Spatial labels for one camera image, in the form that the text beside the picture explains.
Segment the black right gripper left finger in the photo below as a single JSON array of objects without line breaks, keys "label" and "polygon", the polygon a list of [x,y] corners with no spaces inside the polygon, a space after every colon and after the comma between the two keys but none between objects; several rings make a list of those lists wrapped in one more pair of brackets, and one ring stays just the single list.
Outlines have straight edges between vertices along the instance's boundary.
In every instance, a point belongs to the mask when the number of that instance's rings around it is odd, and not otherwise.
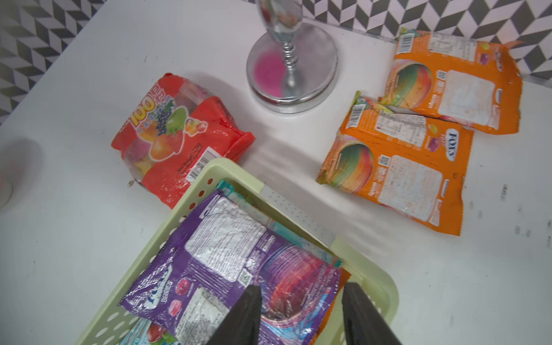
[{"label": "black right gripper left finger", "polygon": [[261,288],[249,285],[206,344],[257,345],[261,311]]}]

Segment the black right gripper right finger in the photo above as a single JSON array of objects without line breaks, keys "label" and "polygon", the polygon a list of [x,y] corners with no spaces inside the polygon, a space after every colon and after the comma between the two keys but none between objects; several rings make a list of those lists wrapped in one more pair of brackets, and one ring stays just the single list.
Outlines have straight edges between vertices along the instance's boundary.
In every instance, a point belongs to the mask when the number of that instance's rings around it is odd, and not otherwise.
[{"label": "black right gripper right finger", "polygon": [[345,284],[342,307],[348,345],[401,345],[360,284]]}]

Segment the orange Fox's candy bag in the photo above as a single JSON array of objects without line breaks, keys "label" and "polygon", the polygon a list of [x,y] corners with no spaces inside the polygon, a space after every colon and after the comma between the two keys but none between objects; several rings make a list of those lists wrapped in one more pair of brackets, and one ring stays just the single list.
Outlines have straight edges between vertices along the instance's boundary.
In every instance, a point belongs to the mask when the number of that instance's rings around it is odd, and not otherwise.
[{"label": "orange Fox's candy bag", "polygon": [[[345,284],[347,283],[347,281],[351,277],[351,274],[347,270],[341,268],[341,271],[342,271],[342,274],[341,274],[341,277],[340,277],[340,280],[339,280],[338,289],[336,291],[336,296],[338,296],[338,294],[341,292],[342,288],[345,286]],[[331,313],[333,312],[333,309],[334,309],[334,306],[335,306],[336,302],[337,302],[337,297],[335,297],[335,299],[332,301],[331,305],[329,306],[328,310],[326,311],[326,313],[324,315],[324,318],[322,319],[322,321],[319,325],[319,329],[314,334],[313,339],[309,343],[310,345],[314,345],[316,343],[316,340],[318,339],[318,337],[323,332],[324,328],[326,327],[327,323],[329,322],[329,319],[331,317]]]}]

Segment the light green plastic basket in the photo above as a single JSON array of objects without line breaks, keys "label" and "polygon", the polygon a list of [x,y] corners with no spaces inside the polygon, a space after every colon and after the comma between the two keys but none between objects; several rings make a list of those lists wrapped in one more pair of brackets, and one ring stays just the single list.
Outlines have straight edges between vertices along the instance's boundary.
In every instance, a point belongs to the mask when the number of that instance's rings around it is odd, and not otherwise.
[{"label": "light green plastic basket", "polygon": [[337,256],[342,261],[343,268],[351,273],[351,280],[362,286],[385,322],[392,323],[399,306],[399,293],[395,282],[385,270],[351,247],[345,239],[316,224],[297,206],[236,163],[226,158],[217,158],[202,169],[79,336],[77,344],[117,344],[124,338],[137,322],[137,318],[119,306],[123,295],[157,256],[170,234],[180,226],[194,206],[215,190],[220,181],[232,183],[242,195],[258,201],[261,210],[271,218]]}]

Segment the teal Fox's candy bag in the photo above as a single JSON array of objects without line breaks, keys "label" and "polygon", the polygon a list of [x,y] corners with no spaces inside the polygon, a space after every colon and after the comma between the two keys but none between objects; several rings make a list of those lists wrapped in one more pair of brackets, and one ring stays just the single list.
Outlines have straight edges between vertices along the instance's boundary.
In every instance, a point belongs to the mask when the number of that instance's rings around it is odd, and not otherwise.
[{"label": "teal Fox's candy bag", "polygon": [[140,319],[124,336],[120,345],[180,345],[167,329],[147,319]]}]

